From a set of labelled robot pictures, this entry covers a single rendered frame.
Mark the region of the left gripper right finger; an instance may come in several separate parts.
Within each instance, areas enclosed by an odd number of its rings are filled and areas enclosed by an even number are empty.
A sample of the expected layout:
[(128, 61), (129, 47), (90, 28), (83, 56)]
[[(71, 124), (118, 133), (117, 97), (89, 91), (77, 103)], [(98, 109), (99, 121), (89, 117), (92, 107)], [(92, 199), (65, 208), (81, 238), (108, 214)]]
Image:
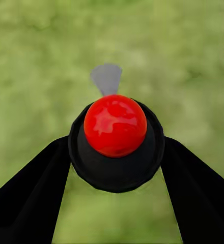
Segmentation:
[(224, 244), (224, 178), (165, 137), (160, 164), (184, 244)]

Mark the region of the pesticide atomizer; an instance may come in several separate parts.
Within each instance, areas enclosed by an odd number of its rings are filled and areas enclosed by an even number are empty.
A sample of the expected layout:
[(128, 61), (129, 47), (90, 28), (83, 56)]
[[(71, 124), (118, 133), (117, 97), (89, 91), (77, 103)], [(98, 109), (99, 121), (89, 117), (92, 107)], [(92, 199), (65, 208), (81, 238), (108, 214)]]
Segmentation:
[(69, 159), (95, 189), (116, 194), (134, 191), (152, 179), (163, 162), (163, 127), (144, 103), (118, 94), (119, 65), (96, 66), (90, 75), (102, 97), (72, 123)]

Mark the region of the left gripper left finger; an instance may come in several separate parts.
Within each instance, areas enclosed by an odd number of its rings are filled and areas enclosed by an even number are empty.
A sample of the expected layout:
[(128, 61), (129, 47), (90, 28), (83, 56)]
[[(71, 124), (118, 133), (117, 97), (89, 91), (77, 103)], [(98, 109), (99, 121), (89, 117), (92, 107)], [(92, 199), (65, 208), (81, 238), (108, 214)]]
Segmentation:
[(71, 165), (68, 138), (51, 142), (0, 188), (0, 244), (51, 244)]

